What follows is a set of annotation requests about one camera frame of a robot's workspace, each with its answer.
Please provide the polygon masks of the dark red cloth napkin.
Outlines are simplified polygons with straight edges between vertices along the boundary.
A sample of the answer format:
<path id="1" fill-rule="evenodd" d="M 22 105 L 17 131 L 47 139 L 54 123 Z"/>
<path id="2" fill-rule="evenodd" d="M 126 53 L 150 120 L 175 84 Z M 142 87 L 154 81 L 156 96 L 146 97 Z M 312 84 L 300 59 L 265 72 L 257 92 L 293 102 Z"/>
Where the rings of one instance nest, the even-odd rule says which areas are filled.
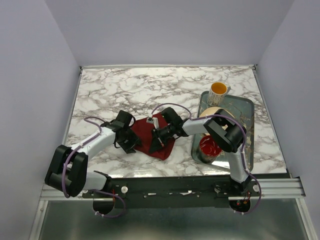
<path id="1" fill-rule="evenodd" d="M 134 149 L 150 157 L 154 157 L 164 161 L 170 156 L 174 147 L 175 139 L 173 138 L 169 139 L 164 148 L 158 151 L 155 151 L 153 153 L 149 153 L 149 149 L 152 142 L 153 128 L 154 128 L 154 125 L 152 123 L 148 123 L 146 117 L 139 119 L 134 123 L 131 129 L 141 140 L 141 145 L 137 144 L 134 147 Z"/>

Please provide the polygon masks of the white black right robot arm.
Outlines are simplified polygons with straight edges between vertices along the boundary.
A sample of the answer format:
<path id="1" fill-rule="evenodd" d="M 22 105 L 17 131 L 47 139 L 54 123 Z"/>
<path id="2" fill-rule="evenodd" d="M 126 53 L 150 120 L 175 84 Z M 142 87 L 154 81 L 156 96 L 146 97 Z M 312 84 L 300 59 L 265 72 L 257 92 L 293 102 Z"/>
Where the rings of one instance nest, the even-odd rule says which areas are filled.
<path id="1" fill-rule="evenodd" d="M 224 110 L 199 118 L 181 119 L 175 112 L 163 113 L 168 117 L 168 125 L 160 128 L 156 117 L 148 117 L 146 122 L 153 124 L 149 153 L 163 149 L 174 136 L 188 137 L 208 133 L 216 145 L 228 154 L 230 167 L 230 184 L 228 190 L 236 196 L 248 191 L 252 180 L 245 160 L 245 128 Z"/>

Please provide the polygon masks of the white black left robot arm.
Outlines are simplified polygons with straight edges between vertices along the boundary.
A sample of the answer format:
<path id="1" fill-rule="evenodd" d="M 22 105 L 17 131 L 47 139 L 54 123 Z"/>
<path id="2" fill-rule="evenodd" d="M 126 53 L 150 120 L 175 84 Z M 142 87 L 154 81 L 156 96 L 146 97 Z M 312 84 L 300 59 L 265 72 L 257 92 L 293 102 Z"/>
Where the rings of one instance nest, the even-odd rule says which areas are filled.
<path id="1" fill-rule="evenodd" d="M 72 146 L 56 148 L 44 182 L 63 192 L 66 198 L 76 197 L 80 192 L 94 191 L 104 198 L 110 194 L 110 177 L 102 172 L 88 172 L 88 162 L 106 147 L 118 144 L 127 154 L 134 153 L 140 144 L 139 137 L 132 131 L 135 118 L 104 121 L 97 124 L 98 117 L 86 117 L 84 121 L 98 127 L 98 130 Z"/>

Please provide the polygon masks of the red and black cup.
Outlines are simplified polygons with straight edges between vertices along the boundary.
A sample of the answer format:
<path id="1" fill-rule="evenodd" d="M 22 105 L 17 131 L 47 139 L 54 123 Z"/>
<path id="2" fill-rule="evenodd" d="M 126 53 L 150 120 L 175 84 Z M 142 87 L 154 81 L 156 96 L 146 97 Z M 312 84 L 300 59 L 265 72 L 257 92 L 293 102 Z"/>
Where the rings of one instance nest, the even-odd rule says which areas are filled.
<path id="1" fill-rule="evenodd" d="M 222 149 L 210 135 L 205 135 L 198 145 L 198 158 L 205 164 L 211 164 L 222 152 Z"/>

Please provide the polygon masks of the beige bird pattern plate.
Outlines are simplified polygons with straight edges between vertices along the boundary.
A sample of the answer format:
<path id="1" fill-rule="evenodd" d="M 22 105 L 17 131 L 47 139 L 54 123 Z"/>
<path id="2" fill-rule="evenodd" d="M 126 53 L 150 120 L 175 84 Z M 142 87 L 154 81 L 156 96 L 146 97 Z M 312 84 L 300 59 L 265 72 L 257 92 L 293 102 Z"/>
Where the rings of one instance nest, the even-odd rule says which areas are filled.
<path id="1" fill-rule="evenodd" d="M 207 109 L 205 109 L 198 117 L 198 119 L 200 118 L 205 118 L 206 116 L 210 116 L 210 115 L 214 115 L 217 111 L 219 110 L 224 110 L 226 113 L 228 113 L 230 116 L 232 116 L 233 118 L 235 117 L 232 113 L 230 113 L 228 110 L 218 107 L 218 106 L 214 106 L 214 107 L 209 107 Z"/>

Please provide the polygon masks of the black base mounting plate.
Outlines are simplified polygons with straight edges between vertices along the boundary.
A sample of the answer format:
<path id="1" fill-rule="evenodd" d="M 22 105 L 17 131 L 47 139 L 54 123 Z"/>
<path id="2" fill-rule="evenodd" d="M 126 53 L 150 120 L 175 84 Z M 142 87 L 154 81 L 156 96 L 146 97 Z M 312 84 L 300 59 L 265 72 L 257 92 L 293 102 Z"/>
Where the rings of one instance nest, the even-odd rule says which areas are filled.
<path id="1" fill-rule="evenodd" d="M 255 184 L 236 183 L 229 175 L 113 178 L 106 191 L 121 197 L 128 209 L 229 208 L 231 199 L 258 196 Z"/>

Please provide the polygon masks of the white floral mug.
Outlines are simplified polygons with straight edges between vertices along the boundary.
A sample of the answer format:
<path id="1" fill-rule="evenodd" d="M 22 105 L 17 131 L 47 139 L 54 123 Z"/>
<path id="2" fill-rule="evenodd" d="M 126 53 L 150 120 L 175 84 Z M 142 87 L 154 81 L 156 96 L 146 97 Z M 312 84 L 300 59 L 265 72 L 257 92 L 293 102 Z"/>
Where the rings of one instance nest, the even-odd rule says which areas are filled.
<path id="1" fill-rule="evenodd" d="M 219 106 L 229 93 L 231 87 L 223 82 L 214 82 L 208 92 L 207 104 L 210 106 Z"/>

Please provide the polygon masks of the teal floral serving tray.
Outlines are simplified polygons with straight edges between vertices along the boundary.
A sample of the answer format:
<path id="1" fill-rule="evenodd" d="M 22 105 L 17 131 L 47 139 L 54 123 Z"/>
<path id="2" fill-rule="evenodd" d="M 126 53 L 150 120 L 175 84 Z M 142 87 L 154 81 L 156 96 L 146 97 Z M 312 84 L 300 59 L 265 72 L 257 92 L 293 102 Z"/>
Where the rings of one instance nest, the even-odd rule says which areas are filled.
<path id="1" fill-rule="evenodd" d="M 209 91 L 204 91 L 200 96 L 200 102 L 197 112 L 197 117 L 211 106 L 207 103 Z M 230 115 L 245 127 L 246 129 L 246 144 L 244 148 L 246 165 L 250 171 L 254 165 L 254 130 L 255 130 L 255 105 L 254 103 L 244 97 L 234 96 L 227 94 L 221 105 L 221 108 L 230 112 Z M 193 136 L 191 145 L 191 156 L 197 163 L 204 164 L 198 157 L 198 147 L 200 140 L 204 137 L 203 134 L 196 134 Z M 224 151 L 210 163 L 212 166 L 216 166 L 218 169 L 229 172 L 230 166 L 226 154 Z"/>

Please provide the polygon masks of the aluminium frame rail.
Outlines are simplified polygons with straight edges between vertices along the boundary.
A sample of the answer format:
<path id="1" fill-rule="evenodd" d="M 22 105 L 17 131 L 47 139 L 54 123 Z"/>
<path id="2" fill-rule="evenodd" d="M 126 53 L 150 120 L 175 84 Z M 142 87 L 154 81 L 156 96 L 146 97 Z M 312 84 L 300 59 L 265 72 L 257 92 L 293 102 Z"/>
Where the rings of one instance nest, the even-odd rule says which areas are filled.
<path id="1" fill-rule="evenodd" d="M 209 177 L 115 178 L 111 183 L 114 184 L 115 194 L 122 198 L 133 194 L 142 197 L 213 194 L 215 197 L 229 197 L 231 200 L 240 198 L 237 194 L 227 193 L 226 187 L 221 183 L 214 183 Z M 306 196 L 298 178 L 263 178 L 258 182 L 252 180 L 248 190 L 253 199 L 259 196 L 263 199 L 300 199 Z"/>

